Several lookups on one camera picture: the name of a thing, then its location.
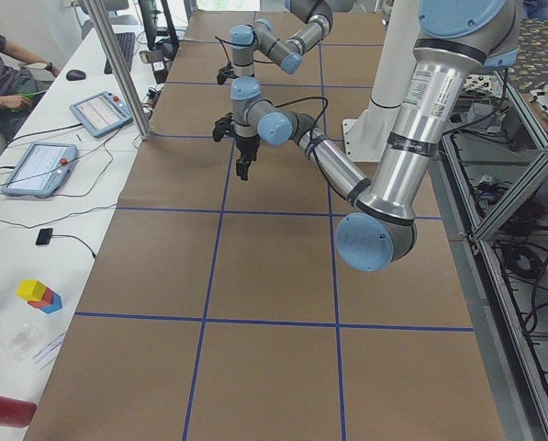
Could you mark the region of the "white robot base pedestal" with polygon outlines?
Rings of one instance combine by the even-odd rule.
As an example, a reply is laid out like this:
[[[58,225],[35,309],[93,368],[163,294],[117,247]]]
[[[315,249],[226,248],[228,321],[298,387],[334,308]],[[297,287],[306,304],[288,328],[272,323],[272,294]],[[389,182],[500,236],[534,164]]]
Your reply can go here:
[[[398,0],[388,6],[391,14],[369,105],[358,119],[343,121],[345,151],[354,162],[380,160],[416,65],[413,47],[419,34],[419,3]]]

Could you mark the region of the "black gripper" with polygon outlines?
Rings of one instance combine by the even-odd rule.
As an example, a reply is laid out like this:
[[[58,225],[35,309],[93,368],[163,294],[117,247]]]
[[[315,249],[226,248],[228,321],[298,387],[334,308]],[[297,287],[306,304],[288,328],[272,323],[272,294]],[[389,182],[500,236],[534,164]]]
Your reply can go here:
[[[236,176],[243,181],[248,180],[251,164],[257,160],[260,143],[261,137],[259,135],[251,137],[237,136],[235,138],[236,148],[240,151],[240,159],[236,161]]]

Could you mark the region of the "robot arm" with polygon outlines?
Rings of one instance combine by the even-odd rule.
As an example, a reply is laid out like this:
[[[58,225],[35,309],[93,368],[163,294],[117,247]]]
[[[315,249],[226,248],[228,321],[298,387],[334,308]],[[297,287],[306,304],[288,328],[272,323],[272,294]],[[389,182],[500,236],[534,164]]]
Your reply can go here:
[[[361,271],[383,269],[414,246],[412,203],[467,77],[481,69],[507,68],[516,61],[522,4],[419,4],[419,34],[412,50],[416,64],[373,177],[364,175],[340,152],[311,116],[283,111],[262,95],[253,75],[256,51],[292,74],[305,53],[332,29],[332,12],[324,1],[288,2],[287,8],[304,23],[289,40],[278,39],[264,19],[230,31],[234,78],[229,121],[240,149],[237,174],[247,175],[262,142],[293,141],[353,207],[335,238],[341,258]]]
[[[265,18],[230,29],[228,44],[232,48],[232,60],[218,71],[220,85],[227,79],[254,76],[256,51],[283,72],[294,74],[303,56],[330,34],[333,13],[326,1],[285,1],[285,8],[305,24],[287,40],[278,38],[273,25]]]

